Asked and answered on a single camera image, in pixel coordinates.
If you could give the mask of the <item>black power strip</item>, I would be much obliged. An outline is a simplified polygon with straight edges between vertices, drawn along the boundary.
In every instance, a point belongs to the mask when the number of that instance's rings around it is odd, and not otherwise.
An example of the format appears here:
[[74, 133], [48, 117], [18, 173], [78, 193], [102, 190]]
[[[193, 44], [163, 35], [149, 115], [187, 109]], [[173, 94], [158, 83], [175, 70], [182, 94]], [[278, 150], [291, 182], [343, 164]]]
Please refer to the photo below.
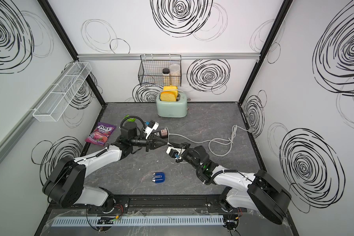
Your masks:
[[160, 131], [153, 132], [153, 135], [154, 135], [154, 136], [157, 136], [157, 137], [159, 137], [159, 138], [161, 138], [161, 137], [160, 137]]

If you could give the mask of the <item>pink USB charger adapter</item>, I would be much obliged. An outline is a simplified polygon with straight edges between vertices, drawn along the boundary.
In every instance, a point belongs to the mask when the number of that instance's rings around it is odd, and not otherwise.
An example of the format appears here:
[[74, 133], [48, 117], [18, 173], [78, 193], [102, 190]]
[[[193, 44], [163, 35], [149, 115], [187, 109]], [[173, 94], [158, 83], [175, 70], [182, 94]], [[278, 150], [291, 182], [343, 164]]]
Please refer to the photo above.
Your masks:
[[165, 128], [160, 130], [160, 137], [161, 138], [167, 138], [169, 136], [169, 131]]

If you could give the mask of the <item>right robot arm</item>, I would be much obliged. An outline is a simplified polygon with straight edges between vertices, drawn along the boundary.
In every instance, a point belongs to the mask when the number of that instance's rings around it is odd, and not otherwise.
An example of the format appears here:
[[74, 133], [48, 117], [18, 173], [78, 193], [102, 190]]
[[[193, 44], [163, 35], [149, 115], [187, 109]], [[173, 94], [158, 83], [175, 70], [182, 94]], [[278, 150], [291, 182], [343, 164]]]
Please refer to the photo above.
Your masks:
[[226, 186], [221, 200], [226, 211], [239, 207], [253, 209], [277, 225], [286, 218], [291, 194], [266, 171], [244, 173], [225, 168], [211, 161], [203, 146], [182, 149], [173, 157], [189, 163], [203, 184]]

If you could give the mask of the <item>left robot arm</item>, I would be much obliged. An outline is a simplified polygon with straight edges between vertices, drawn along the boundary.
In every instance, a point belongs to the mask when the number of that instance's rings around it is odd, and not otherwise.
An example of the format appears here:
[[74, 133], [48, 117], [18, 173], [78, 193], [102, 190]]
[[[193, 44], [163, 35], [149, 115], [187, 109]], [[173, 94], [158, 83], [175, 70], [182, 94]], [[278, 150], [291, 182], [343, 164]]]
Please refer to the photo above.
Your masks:
[[108, 164], [135, 154], [135, 147], [149, 151], [167, 144], [167, 141], [156, 135], [159, 123], [140, 122], [142, 128], [138, 128], [136, 122], [124, 119], [120, 124], [121, 134], [114, 143], [83, 157], [64, 157], [59, 160], [43, 185], [42, 192], [62, 208], [90, 205], [105, 214], [112, 212], [117, 206], [112, 192], [85, 185], [85, 178]]

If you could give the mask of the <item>green candy packet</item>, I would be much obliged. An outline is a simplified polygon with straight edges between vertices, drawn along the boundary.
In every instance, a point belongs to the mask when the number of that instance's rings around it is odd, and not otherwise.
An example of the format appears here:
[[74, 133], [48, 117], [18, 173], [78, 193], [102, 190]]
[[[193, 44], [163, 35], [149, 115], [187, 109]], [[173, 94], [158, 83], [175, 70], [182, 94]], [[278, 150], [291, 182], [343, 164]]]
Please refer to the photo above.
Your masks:
[[135, 122], [136, 121], [136, 118], [132, 117], [132, 116], [129, 116], [127, 115], [125, 118], [124, 118], [127, 122]]

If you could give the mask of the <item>purple Fox's candy bag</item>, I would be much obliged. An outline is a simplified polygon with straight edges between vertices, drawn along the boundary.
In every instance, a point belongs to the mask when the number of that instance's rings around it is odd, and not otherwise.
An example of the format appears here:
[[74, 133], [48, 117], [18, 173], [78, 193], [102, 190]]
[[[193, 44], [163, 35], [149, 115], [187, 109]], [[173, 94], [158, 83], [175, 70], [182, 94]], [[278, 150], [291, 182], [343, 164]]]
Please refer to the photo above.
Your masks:
[[85, 142], [104, 146], [116, 128], [115, 125], [99, 122]]

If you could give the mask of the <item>mint green toaster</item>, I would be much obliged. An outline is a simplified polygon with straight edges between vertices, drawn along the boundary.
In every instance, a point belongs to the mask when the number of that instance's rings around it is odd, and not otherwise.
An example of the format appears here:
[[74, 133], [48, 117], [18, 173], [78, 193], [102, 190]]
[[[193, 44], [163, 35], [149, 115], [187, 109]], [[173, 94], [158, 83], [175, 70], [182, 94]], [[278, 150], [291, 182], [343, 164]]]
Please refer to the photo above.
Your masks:
[[162, 101], [160, 96], [162, 91], [156, 97], [156, 109], [157, 114], [160, 117], [165, 118], [184, 118], [187, 115], [188, 104], [187, 95], [178, 90], [179, 94], [177, 96], [178, 101]]

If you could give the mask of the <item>yellow sponge toast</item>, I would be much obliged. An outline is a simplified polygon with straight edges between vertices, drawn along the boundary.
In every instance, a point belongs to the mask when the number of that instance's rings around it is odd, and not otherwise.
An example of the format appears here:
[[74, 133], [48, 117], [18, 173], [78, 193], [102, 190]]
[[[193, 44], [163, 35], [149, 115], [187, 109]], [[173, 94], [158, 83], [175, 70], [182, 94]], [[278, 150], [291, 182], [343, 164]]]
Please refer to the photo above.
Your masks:
[[160, 94], [160, 100], [165, 102], [176, 102], [178, 97], [178, 88], [175, 86], [164, 86]]

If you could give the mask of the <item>dark lid spice jar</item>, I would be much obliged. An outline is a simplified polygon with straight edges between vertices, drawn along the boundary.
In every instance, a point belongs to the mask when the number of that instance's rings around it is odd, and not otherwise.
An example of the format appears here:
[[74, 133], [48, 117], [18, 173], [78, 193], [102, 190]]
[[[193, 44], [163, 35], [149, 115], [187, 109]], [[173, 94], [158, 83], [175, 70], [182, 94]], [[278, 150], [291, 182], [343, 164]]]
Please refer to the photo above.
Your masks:
[[170, 70], [169, 68], [164, 68], [162, 69], [162, 74], [163, 74], [163, 86], [170, 86]]

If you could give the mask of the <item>white lid plastic jar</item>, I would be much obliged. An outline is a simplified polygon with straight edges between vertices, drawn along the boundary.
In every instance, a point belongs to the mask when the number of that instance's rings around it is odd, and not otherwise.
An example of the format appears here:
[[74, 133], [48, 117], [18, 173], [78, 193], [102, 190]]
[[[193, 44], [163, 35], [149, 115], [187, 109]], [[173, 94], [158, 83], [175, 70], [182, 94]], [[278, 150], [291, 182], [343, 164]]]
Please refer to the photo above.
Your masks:
[[169, 70], [171, 86], [179, 87], [181, 85], [181, 66], [179, 64], [172, 64], [169, 66]]

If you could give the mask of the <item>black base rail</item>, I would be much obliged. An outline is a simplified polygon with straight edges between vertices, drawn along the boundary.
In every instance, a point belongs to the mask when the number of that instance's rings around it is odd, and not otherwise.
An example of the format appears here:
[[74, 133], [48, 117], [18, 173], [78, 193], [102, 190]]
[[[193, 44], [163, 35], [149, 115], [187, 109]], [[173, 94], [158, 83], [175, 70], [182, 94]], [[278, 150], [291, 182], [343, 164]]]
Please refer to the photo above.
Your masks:
[[[117, 215], [129, 213], [135, 209], [167, 209], [167, 208], [198, 208], [209, 213], [244, 213], [251, 207], [241, 203], [238, 206], [230, 206], [224, 195], [117, 195], [116, 202], [109, 208], [101, 206], [86, 206], [77, 204], [67, 209], [88, 209], [89, 214]], [[286, 196], [270, 199], [259, 197], [256, 199], [256, 210], [265, 217], [285, 217], [290, 198]]]

